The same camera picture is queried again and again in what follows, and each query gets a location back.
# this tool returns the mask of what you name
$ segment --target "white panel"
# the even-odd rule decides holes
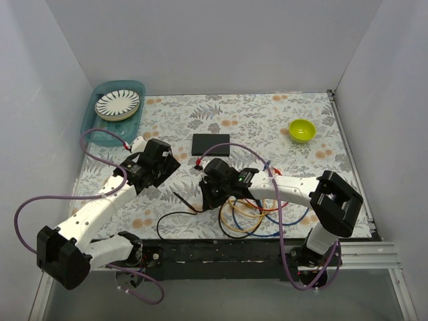
[[[428,2],[384,0],[337,90],[381,234],[394,241],[428,320]]]
[[[71,193],[91,87],[42,0],[0,1],[0,70],[0,320],[26,320],[41,273],[13,214],[32,196]],[[37,231],[67,211],[67,201],[29,205],[19,220],[24,238],[35,246]]]
[[[335,89],[381,0],[47,0],[93,86]]]

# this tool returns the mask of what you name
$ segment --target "cable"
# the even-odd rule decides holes
[[[292,226],[292,225],[299,224],[305,218],[305,216],[306,216],[306,214],[308,214],[308,212],[309,212],[309,207],[306,209],[305,213],[303,213],[303,215],[297,221],[292,222],[292,223],[282,223],[282,226]],[[280,224],[280,222],[275,221],[269,215],[266,215],[266,218],[275,224]]]
[[[125,290],[126,293],[129,292],[133,296],[136,296],[138,299],[142,300],[143,302],[146,302],[147,304],[151,304],[153,306],[156,305],[156,304],[161,303],[162,300],[164,299],[164,297],[165,297],[165,290],[163,289],[162,284],[159,281],[156,281],[151,276],[148,276],[148,275],[146,275],[144,273],[141,273],[139,271],[134,271],[134,270],[131,270],[131,269],[126,269],[125,267],[120,267],[120,266],[113,265],[113,264],[107,264],[106,266],[109,267],[109,268],[113,268],[113,269],[116,269],[116,270],[120,270],[120,271],[123,271],[123,272],[128,272],[128,273],[132,273],[132,274],[141,276],[142,278],[144,278],[144,279],[146,279],[148,281],[153,282],[159,288],[159,290],[160,290],[160,296],[161,297],[160,297],[160,299],[158,299],[156,301],[152,301],[152,300],[149,300],[148,298],[145,298],[144,296],[142,296],[141,294],[139,294],[137,291],[131,290],[129,288],[125,288],[124,286],[118,286],[119,288]]]
[[[236,216],[235,216],[235,206],[232,207],[232,218],[233,221],[235,222],[235,225],[238,226],[238,228],[243,232],[242,227],[238,224],[237,220],[236,220]],[[260,234],[255,234],[253,232],[245,232],[247,233],[247,235],[251,235],[251,236],[257,236],[257,237],[273,237],[273,236],[278,236],[280,234],[280,232],[275,232],[272,234],[267,234],[267,235],[260,235]]]
[[[336,269],[334,270],[334,274],[333,274],[333,276],[331,277],[331,279],[330,279],[330,281],[329,282],[327,282],[326,284],[324,284],[323,286],[320,286],[318,289],[320,290],[320,289],[324,289],[324,288],[327,288],[331,283],[333,283],[334,281],[335,281],[335,279],[337,278],[337,275],[339,274],[339,268],[340,268],[340,260],[341,260],[341,257],[342,257],[342,246],[341,246],[341,244],[340,244],[340,241],[339,240],[337,240],[337,249],[338,249],[338,251],[337,251],[337,254],[338,254],[338,257],[339,257],[339,262],[337,263],[337,267],[336,267]]]
[[[201,161],[202,159],[207,155],[207,153],[211,152],[213,149],[218,148],[220,146],[238,146],[240,148],[243,148],[247,151],[249,151],[251,154],[253,154],[255,157],[257,157],[267,168],[267,171],[269,173],[269,176],[272,178],[272,184],[274,185],[274,189],[275,189],[275,194],[276,194],[276,198],[278,200],[278,221],[279,221],[279,227],[280,227],[280,250],[281,250],[281,258],[282,258],[282,264],[284,267],[284,272],[286,273],[286,276],[288,278],[288,280],[290,281],[291,285],[293,285],[293,287],[299,291],[306,291],[309,290],[316,282],[318,282],[318,280],[321,278],[321,275],[324,273],[324,271],[326,271],[328,264],[330,264],[330,261],[332,260],[332,257],[336,251],[336,248],[338,247],[338,245],[340,244],[339,240],[337,240],[336,242],[334,242],[334,245],[332,247],[332,251],[330,252],[330,255],[328,256],[327,260],[326,260],[326,264],[324,264],[324,266],[322,267],[320,273],[307,285],[307,286],[301,286],[300,284],[298,284],[297,282],[295,282],[292,279],[291,273],[288,269],[288,265],[287,265],[287,257],[286,257],[286,249],[285,249],[285,244],[284,244],[284,229],[282,226],[282,206],[281,206],[281,199],[280,199],[280,190],[278,189],[278,184],[276,183],[276,180],[274,178],[274,175],[271,171],[271,169],[269,168],[268,164],[266,163],[266,161],[258,155],[258,153],[256,153],[254,150],[242,145],[242,144],[237,144],[234,142],[224,142],[222,144],[217,144],[215,146],[212,146],[211,148],[208,148],[201,157],[199,157],[196,161],[196,167],[200,168],[201,167]],[[340,268],[340,264],[337,265],[337,269],[334,273],[333,278],[336,278],[337,273],[339,271]],[[325,288],[327,285],[330,285],[331,282],[328,282],[325,286],[323,286],[323,288]]]
[[[224,208],[224,206],[226,205],[227,203],[224,203],[221,207],[220,207],[220,209],[219,209],[219,226],[220,226],[220,230],[223,232],[223,234],[224,235],[226,235],[227,237],[229,237],[229,238],[231,238],[231,239],[245,239],[246,237],[249,237],[249,234],[246,234],[246,235],[244,235],[244,236],[232,236],[232,235],[230,235],[230,234],[228,234],[226,231],[225,231],[225,229],[223,228],[223,226],[221,225],[221,211],[223,210],[223,208]],[[259,225],[257,225],[257,227],[252,231],[253,233],[254,232],[256,232],[257,230],[258,230],[258,228],[260,227],[260,224]]]
[[[124,148],[125,148],[126,150],[129,150],[129,151],[130,151],[130,147],[129,147],[128,143],[127,143],[127,142],[125,142],[125,141],[124,141],[120,136],[118,136],[117,134],[115,134],[115,133],[113,133],[113,132],[110,132],[109,130],[105,130],[105,129],[101,129],[101,128],[91,128],[91,129],[88,129],[87,131],[85,131],[85,132],[81,135],[81,137],[80,137],[80,139],[79,139],[79,145],[80,145],[80,148],[83,150],[83,152],[84,152],[85,154],[87,154],[90,158],[95,159],[96,161],[99,161],[99,162],[101,162],[101,163],[104,163],[104,164],[107,164],[107,165],[110,165],[110,166],[113,166],[113,167],[116,167],[117,169],[119,169],[119,170],[122,172],[122,174],[123,174],[123,181],[122,181],[122,182],[121,182],[121,183],[120,183],[120,184],[119,184],[115,189],[112,189],[111,191],[109,191],[109,192],[107,192],[107,193],[105,193],[105,194],[103,194],[103,195],[90,195],[90,196],[43,195],[43,196],[36,196],[36,197],[32,197],[32,198],[30,198],[30,199],[26,200],[25,202],[23,202],[23,203],[18,207],[18,209],[17,209],[17,210],[16,210],[16,212],[15,212],[15,216],[14,216],[14,218],[13,218],[13,225],[14,225],[14,227],[15,227],[16,235],[18,236],[18,239],[20,240],[20,242],[22,243],[22,245],[24,245],[24,247],[25,247],[26,249],[28,249],[30,252],[32,252],[32,253],[34,253],[34,254],[37,254],[36,250],[35,250],[34,248],[32,248],[30,245],[28,245],[28,243],[24,240],[24,238],[22,237],[22,234],[21,234],[21,232],[20,232],[20,230],[19,230],[19,225],[18,225],[18,217],[19,217],[19,214],[21,213],[22,209],[23,209],[26,205],[28,205],[28,204],[30,204],[30,203],[32,203],[32,202],[34,202],[34,201],[41,200],[41,199],[66,199],[66,200],[78,200],[78,199],[101,199],[101,198],[104,198],[104,197],[106,197],[106,196],[110,196],[110,195],[112,195],[112,194],[117,193],[117,192],[118,192],[118,191],[120,191],[120,190],[121,190],[121,188],[126,184],[126,180],[127,180],[127,178],[128,178],[128,175],[126,174],[126,171],[125,171],[125,170],[124,170],[120,165],[115,164],[114,162],[110,162],[109,160],[106,160],[106,159],[102,159],[102,158],[100,158],[100,157],[97,157],[97,156],[95,156],[95,155],[91,154],[91,153],[86,149],[86,147],[85,147],[85,143],[84,143],[84,140],[85,140],[86,135],[87,135],[87,134],[89,134],[90,132],[105,132],[105,133],[107,133],[107,134],[109,134],[109,135],[113,136],[114,138],[117,138],[120,142],[122,142],[122,144],[123,144]],[[144,296],[142,296],[141,294],[139,294],[138,292],[135,292],[134,290],[131,290],[131,289],[125,289],[127,292],[129,292],[129,293],[131,293],[132,295],[136,296],[137,298],[139,298],[139,299],[140,299],[140,300],[142,300],[143,302],[146,302],[147,304],[158,304],[158,303],[162,302],[163,298],[165,297],[165,291],[163,290],[162,285],[161,285],[158,281],[156,281],[154,278],[152,278],[152,277],[150,277],[150,276],[147,276],[147,275],[146,275],[146,274],[144,274],[144,273],[136,272],[136,271],[132,271],[132,270],[130,270],[130,269],[126,269],[126,268],[123,268],[123,267],[119,267],[119,266],[116,266],[116,265],[113,265],[113,264],[107,264],[107,266],[108,266],[108,267],[110,267],[110,268],[117,269],[117,270],[121,270],[121,271],[125,271],[125,272],[130,272],[130,273],[137,274],[137,275],[139,275],[139,276],[143,277],[144,279],[147,279],[147,280],[149,280],[149,281],[154,282],[154,283],[158,286],[158,288],[159,288],[159,290],[160,290],[160,292],[161,292],[161,297],[160,297],[160,299],[159,299],[159,300],[157,300],[157,301],[149,300],[149,299],[145,298]]]
[[[292,223],[283,223],[282,225],[283,226],[291,226],[291,225],[296,225],[296,224],[298,224],[299,222],[301,222],[301,220],[303,220],[303,218],[305,218],[305,216],[306,216],[306,214],[308,214],[308,212],[309,212],[309,208],[307,208],[306,209],[306,211],[305,211],[305,213],[297,220],[297,221],[295,221],[295,222],[292,222]],[[278,222],[277,221],[275,221],[274,219],[272,219],[269,215],[266,215],[266,217],[268,218],[268,219],[270,219],[271,221],[273,221],[274,223],[277,223],[278,224]],[[241,228],[241,226],[239,225],[239,223],[237,222],[237,219],[236,219],[236,216],[235,216],[235,207],[232,207],[232,218],[233,218],[233,221],[235,222],[235,225],[236,226],[238,226],[238,228],[240,229],[240,230],[242,230],[242,228]],[[257,237],[273,237],[273,236],[278,236],[279,234],[280,234],[280,232],[275,232],[275,233],[273,233],[273,234],[268,234],[268,235],[260,235],[260,234],[254,234],[254,233],[251,233],[251,232],[246,232],[247,234],[250,234],[250,235],[252,235],[252,236],[257,236]]]
[[[230,226],[229,224],[227,224],[227,222],[226,222],[226,220],[225,220],[225,218],[224,218],[224,216],[223,216],[223,211],[222,211],[222,209],[223,209],[223,207],[221,208],[221,210],[220,210],[220,219],[221,219],[221,221],[223,222],[223,224],[224,225],[226,225],[227,226],[227,228],[228,229],[230,229],[231,231],[234,231],[234,232],[237,232],[237,233],[245,233],[245,232],[251,232],[251,231],[253,231],[258,225],[260,225],[261,224],[261,221],[263,221],[263,215],[260,215],[259,217],[258,217],[258,219],[259,219],[259,221],[253,226],[253,227],[251,227],[251,228],[249,228],[249,229],[236,229],[236,228],[234,228],[234,227],[232,227],[232,226]]]
[[[260,207],[258,207],[258,206],[255,206],[253,203],[251,203],[250,201],[249,201],[249,199],[245,199],[246,201],[247,201],[247,203],[248,204],[250,204],[252,207],[254,207],[255,209],[260,209],[260,210],[262,210],[262,211],[265,211],[265,212],[274,212],[274,211],[277,211],[278,210],[278,208],[276,208],[276,209],[262,209],[262,208],[260,208]],[[284,208],[285,206],[287,206],[288,205],[288,202],[286,202],[284,205],[282,205],[282,208]]]
[[[261,214],[259,214],[259,215],[251,215],[251,214],[248,214],[248,213],[241,211],[240,209],[238,209],[236,207],[236,203],[241,203],[241,204],[244,204],[245,206],[249,207],[247,203],[240,201],[238,199],[236,199],[233,203],[232,203],[232,200],[229,199],[228,202],[229,202],[229,206],[232,209],[235,209],[235,211],[237,211],[239,214],[242,214],[243,216],[246,216],[246,217],[251,217],[252,219],[258,219],[259,217],[265,217],[268,214],[268,212],[266,212],[266,213],[261,212]]]
[[[158,234],[159,238],[163,241],[169,242],[169,243],[174,243],[174,244],[182,244],[183,242],[177,242],[177,241],[171,241],[169,239],[164,239],[161,235],[161,233],[159,232],[159,224],[161,223],[161,221],[165,218],[168,217],[170,215],[174,215],[174,214],[187,214],[187,215],[193,215],[195,216],[195,213],[190,213],[190,212],[183,212],[183,211],[177,211],[177,212],[171,212],[168,214],[163,215],[159,220],[158,223],[156,224],[156,233]]]
[[[104,163],[104,164],[107,164],[107,165],[110,165],[110,166],[113,166],[113,167],[116,167],[117,169],[120,169],[120,171],[122,171],[122,174],[123,174],[123,181],[119,184],[119,186],[117,186],[115,189],[113,189],[113,190],[111,190],[111,191],[109,191],[109,192],[107,192],[107,193],[105,193],[104,195],[90,195],[90,196],[69,196],[69,195],[43,195],[43,196],[36,196],[36,197],[32,197],[32,198],[30,198],[30,199],[28,199],[28,200],[26,200],[25,202],[23,202],[19,207],[18,207],[18,209],[16,210],[16,212],[15,212],[15,216],[14,216],[14,218],[13,218],[13,225],[14,225],[14,227],[15,227],[15,232],[16,232],[16,236],[18,236],[18,239],[20,240],[20,242],[22,243],[22,245],[24,245],[24,247],[25,248],[27,248],[30,252],[32,252],[32,253],[34,253],[34,254],[36,254],[37,252],[36,252],[36,250],[34,249],[34,248],[32,248],[25,240],[24,240],[24,238],[22,237],[22,234],[21,234],[21,232],[20,232],[20,230],[19,230],[19,226],[18,226],[18,217],[19,217],[19,214],[21,213],[21,211],[22,211],[22,209],[26,206],[26,205],[28,205],[28,204],[30,204],[30,203],[32,203],[32,202],[34,202],[34,201],[38,201],[38,200],[41,200],[41,199],[67,199],[67,200],[78,200],[78,199],[101,199],[101,198],[103,198],[103,197],[105,197],[105,196],[110,196],[110,195],[112,195],[112,194],[115,194],[115,193],[117,193],[124,185],[125,185],[125,183],[126,183],[126,180],[127,180],[127,175],[126,175],[126,171],[120,166],[120,165],[117,165],[117,164],[115,164],[114,162],[110,162],[109,160],[105,160],[105,159],[102,159],[102,158],[100,158],[100,157],[97,157],[97,156],[95,156],[95,155],[93,155],[93,154],[91,154],[87,149],[86,149],[86,147],[85,147],[85,144],[84,144],[84,139],[85,139],[85,137],[86,137],[86,135],[87,134],[89,134],[90,132],[106,132],[107,134],[110,134],[110,135],[112,135],[114,138],[117,138],[118,140],[120,140],[121,142],[122,142],[122,144],[125,146],[125,149],[128,149],[129,150],[129,145],[128,145],[128,143],[127,142],[125,142],[120,136],[118,136],[118,135],[116,135],[116,134],[114,134],[113,132],[110,132],[109,130],[105,130],[105,129],[101,129],[101,128],[91,128],[91,129],[88,129],[87,131],[85,131],[82,135],[81,135],[81,137],[80,137],[80,139],[79,139],[79,144],[80,144],[80,148],[84,151],[84,153],[85,154],[87,154],[90,158],[93,158],[93,159],[95,159],[96,161],[99,161],[99,162],[101,162],[101,163]]]
[[[195,209],[192,205],[190,205],[190,203],[188,201],[186,201],[182,196],[180,196],[178,193],[173,192],[173,194],[175,196],[177,196],[179,198],[180,201],[182,201],[184,203],[184,205],[186,205],[189,209],[191,209],[192,211],[196,212],[196,213],[203,213],[203,211],[198,211],[197,209]]]

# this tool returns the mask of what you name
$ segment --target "black base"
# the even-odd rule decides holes
[[[279,279],[287,281],[278,239],[229,240],[192,239],[183,243],[146,239],[143,254],[145,273],[156,280]],[[287,240],[286,252],[302,246],[304,240]],[[337,266],[338,259],[331,262]],[[294,281],[299,281],[298,264],[288,261]]]

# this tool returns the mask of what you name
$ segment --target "teal plastic tray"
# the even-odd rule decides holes
[[[108,122],[95,113],[96,102],[109,92],[115,90],[132,90],[140,96],[140,106],[135,114],[130,118],[121,120],[119,122]],[[91,98],[86,108],[85,116],[83,118],[82,127],[80,128],[80,134],[82,135],[85,131],[91,128],[103,128],[114,132],[121,136],[129,144],[136,138],[138,134],[138,127],[140,126],[142,108],[144,107],[144,96],[146,94],[146,88],[140,82],[136,80],[115,80],[113,82],[104,82],[100,84],[92,92]],[[105,132],[92,132],[86,136],[90,142],[100,146],[122,146],[122,143],[114,137],[106,134]]]

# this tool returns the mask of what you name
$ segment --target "red connector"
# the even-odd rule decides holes
[[[278,175],[282,176],[281,171],[280,171],[279,169],[276,169],[275,167],[274,167],[274,172],[275,172],[276,174],[278,174]]]
[[[197,160],[196,160],[196,165],[195,165],[195,167],[194,167],[194,169],[197,169],[198,171],[202,171],[203,170],[203,168],[202,168],[202,166],[201,166],[201,159],[200,158],[198,158]]]

